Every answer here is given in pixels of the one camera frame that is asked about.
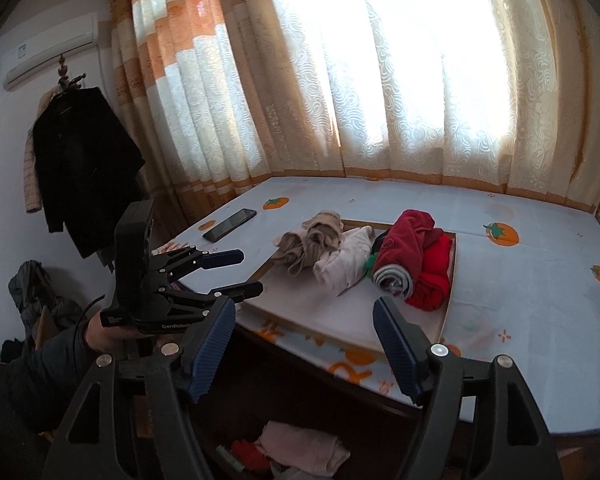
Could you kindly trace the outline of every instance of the table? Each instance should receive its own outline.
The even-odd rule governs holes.
[[[285,200],[269,202],[277,198]],[[211,222],[242,208],[256,218],[212,244]],[[181,281],[197,292],[247,280],[275,251],[272,239],[322,209],[343,218],[392,223],[404,209],[429,212],[458,236],[454,286],[442,333],[464,357],[506,353],[524,375],[553,434],[600,431],[600,227],[574,209],[524,198],[361,178],[271,178],[174,238],[168,248],[240,249],[243,263],[198,270]],[[237,322],[312,364],[410,404],[388,364],[281,328],[240,310]],[[471,420],[465,399],[461,418]]]

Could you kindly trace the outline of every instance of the silver bolt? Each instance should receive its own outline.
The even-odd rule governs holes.
[[[160,352],[162,352],[162,355],[174,355],[178,353],[178,350],[180,350],[180,347],[177,345],[177,343],[167,343],[165,345],[162,345],[162,348],[160,348]]]
[[[105,366],[109,366],[112,361],[113,361],[113,359],[111,358],[111,356],[109,354],[102,354],[102,355],[98,356],[98,358],[96,359],[96,364],[100,368],[102,368]]]
[[[433,355],[437,355],[438,357],[444,357],[449,354],[449,348],[439,343],[436,343],[431,347],[431,353]]]
[[[508,355],[499,355],[497,362],[503,368],[511,368],[513,366],[513,359]]]

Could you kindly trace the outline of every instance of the orange and white curtain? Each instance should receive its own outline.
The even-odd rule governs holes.
[[[181,228],[279,174],[600,202],[600,19],[586,0],[113,9],[125,122]]]

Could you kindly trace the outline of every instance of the coat rack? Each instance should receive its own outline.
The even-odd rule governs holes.
[[[86,78],[86,73],[79,75],[78,77],[74,77],[73,79],[71,79],[71,81],[69,81],[69,76],[67,75],[69,69],[67,65],[64,64],[64,62],[64,54],[61,54],[60,59],[58,60],[58,63],[60,64],[60,68],[58,69],[58,75],[60,76],[60,79],[58,80],[58,85],[60,89],[62,90],[62,92],[66,92],[67,90],[77,90],[81,88],[82,86],[78,84],[78,81]]]

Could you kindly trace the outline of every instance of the phone screen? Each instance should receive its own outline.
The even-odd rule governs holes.
[[[239,225],[245,223],[250,218],[253,218],[256,212],[253,209],[241,209],[237,213],[232,214],[226,220],[220,222],[217,226],[209,229],[202,236],[210,242],[217,242],[223,236],[229,234]]]

